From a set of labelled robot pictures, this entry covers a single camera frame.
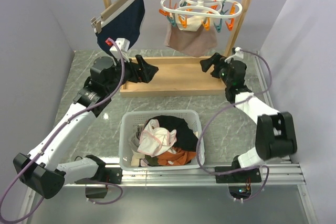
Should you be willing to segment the pink beige underwear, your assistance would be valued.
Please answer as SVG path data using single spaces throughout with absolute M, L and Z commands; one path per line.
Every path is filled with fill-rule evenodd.
M 180 20 L 169 23 L 164 45 L 192 57 L 205 55 L 217 46 L 217 31 L 213 25 L 205 28 L 205 17 L 192 16 L 187 19 L 186 27 Z

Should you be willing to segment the white clip hanger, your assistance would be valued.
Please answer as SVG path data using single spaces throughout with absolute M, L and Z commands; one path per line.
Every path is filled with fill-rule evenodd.
M 243 10 L 241 3 L 234 0 L 161 0 L 160 4 L 159 13 L 172 27 L 191 32 L 202 27 L 220 33 L 223 24 L 232 30 L 235 18 Z

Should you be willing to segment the white underwear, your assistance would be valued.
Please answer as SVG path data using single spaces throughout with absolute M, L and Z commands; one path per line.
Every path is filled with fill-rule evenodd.
M 147 122 L 140 136 L 138 152 L 151 157 L 159 156 L 171 149 L 176 142 L 176 130 L 172 132 L 160 127 L 158 120 Z

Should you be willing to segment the black underwear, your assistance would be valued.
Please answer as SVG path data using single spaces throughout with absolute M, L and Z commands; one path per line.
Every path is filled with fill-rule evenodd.
M 152 119 L 158 120 L 159 126 L 170 132 L 176 130 L 176 142 L 173 145 L 174 147 L 184 151 L 196 152 L 198 138 L 184 119 L 169 115 L 159 115 Z

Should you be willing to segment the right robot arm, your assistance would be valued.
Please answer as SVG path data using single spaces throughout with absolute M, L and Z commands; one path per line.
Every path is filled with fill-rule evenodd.
M 280 112 L 257 98 L 246 86 L 247 66 L 241 61 L 245 51 L 236 48 L 234 55 L 224 57 L 219 53 L 201 60 L 203 72 L 211 66 L 211 76 L 225 84 L 225 97 L 235 108 L 244 112 L 256 124 L 255 146 L 234 158 L 231 175 L 237 182 L 249 177 L 249 167 L 262 165 L 273 158 L 281 158 L 297 152 L 297 140 L 293 117 Z

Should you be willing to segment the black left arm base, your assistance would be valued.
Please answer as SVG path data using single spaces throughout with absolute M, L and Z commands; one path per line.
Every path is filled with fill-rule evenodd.
M 98 170 L 98 175 L 92 178 L 83 178 L 74 182 L 75 185 L 85 185 L 85 196 L 87 201 L 96 205 L 108 205 L 121 199 L 123 189 L 120 186 L 123 170 L 119 167 L 105 167 Z M 104 199 L 109 189 L 116 188 L 119 194 L 112 201 L 101 202 L 97 199 Z

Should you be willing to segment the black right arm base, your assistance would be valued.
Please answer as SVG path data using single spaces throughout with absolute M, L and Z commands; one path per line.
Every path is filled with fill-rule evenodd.
M 225 175 L 215 176 L 217 184 L 230 184 L 229 194 L 236 200 L 245 200 L 251 197 L 252 183 L 261 183 L 261 173 L 259 168 L 244 170 Z

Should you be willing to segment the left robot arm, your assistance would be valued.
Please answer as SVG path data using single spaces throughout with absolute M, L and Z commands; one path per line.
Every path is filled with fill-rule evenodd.
M 100 183 L 106 176 L 106 164 L 94 155 L 79 161 L 61 163 L 72 142 L 87 129 L 111 102 L 126 82 L 149 83 L 158 72 L 141 55 L 132 60 L 97 58 L 90 75 L 77 93 L 65 116 L 48 136 L 27 155 L 19 153 L 13 160 L 19 180 L 45 199 L 53 198 L 66 184 L 88 179 Z

